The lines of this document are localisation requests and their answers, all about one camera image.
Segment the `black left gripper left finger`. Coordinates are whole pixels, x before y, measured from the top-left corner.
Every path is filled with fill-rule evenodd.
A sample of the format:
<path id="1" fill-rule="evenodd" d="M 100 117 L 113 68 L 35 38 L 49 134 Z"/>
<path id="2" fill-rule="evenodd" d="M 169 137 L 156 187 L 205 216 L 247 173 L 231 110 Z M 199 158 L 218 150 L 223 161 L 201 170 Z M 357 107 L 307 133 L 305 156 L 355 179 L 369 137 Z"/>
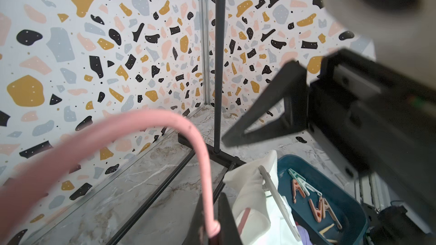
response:
<path id="1" fill-rule="evenodd" d="M 187 236 L 182 245 L 207 245 L 208 242 L 209 240 L 205 230 L 203 198 L 202 194 L 200 194 L 200 198 L 190 222 Z"/>

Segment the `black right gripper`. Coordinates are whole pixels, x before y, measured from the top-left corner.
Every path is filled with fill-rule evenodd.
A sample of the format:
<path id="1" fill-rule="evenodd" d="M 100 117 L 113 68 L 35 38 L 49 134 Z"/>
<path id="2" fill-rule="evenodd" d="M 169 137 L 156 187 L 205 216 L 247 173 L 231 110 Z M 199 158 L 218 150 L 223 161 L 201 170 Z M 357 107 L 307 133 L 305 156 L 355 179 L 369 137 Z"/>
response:
<path id="1" fill-rule="evenodd" d="M 248 129 L 275 105 L 283 113 Z M 306 130 L 307 71 L 282 66 L 249 110 L 222 136 L 226 147 Z M 324 57 L 310 86 L 311 126 L 336 143 L 350 177 L 377 173 L 416 211 L 436 208 L 436 92 L 347 49 Z"/>

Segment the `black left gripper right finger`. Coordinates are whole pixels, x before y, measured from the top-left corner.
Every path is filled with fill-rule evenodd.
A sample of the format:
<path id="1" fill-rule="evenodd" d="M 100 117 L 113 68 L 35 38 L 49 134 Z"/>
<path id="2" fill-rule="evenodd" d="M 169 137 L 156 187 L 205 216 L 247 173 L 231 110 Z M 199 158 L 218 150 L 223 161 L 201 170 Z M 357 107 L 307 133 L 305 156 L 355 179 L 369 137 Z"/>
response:
<path id="1" fill-rule="evenodd" d="M 221 227 L 217 237 L 218 245 L 243 244 L 225 193 L 221 193 L 218 198 L 218 221 Z"/>

